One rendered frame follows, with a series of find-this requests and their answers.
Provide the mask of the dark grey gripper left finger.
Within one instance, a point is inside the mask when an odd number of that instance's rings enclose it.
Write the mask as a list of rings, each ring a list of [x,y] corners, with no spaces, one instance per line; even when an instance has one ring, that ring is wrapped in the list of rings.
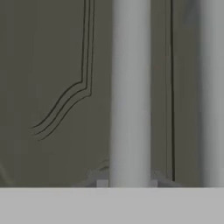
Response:
[[[90,170],[80,183],[73,185],[76,188],[104,188],[109,187],[109,168],[107,166]]]

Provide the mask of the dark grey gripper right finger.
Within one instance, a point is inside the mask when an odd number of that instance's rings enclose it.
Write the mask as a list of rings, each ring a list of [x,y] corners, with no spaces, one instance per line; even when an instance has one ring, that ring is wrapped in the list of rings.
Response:
[[[150,177],[153,187],[181,187],[181,184],[166,178],[160,171],[152,171]]]

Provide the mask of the dark olive cabinet door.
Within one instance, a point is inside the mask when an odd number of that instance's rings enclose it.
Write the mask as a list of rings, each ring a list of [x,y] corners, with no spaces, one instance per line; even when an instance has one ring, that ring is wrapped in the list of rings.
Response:
[[[200,0],[172,0],[175,179],[204,187],[201,158]]]
[[[114,0],[0,0],[0,187],[70,187],[110,161]],[[169,0],[150,0],[150,173],[172,174]]]

